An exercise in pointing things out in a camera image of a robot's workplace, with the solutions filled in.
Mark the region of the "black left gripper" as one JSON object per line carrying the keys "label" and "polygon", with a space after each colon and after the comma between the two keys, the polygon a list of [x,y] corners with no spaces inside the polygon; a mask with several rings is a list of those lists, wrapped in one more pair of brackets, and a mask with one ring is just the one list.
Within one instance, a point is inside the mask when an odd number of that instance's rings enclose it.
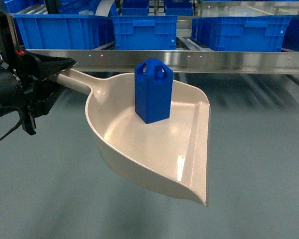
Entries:
{"label": "black left gripper", "polygon": [[[33,75],[46,80],[74,67],[72,58],[34,54]],[[0,11],[0,117],[14,111],[19,114],[19,123],[30,135],[35,134],[34,118],[49,114],[63,87],[55,82],[43,82],[34,89],[34,113],[31,100],[26,96],[31,86],[30,55],[18,42],[12,15]]]}

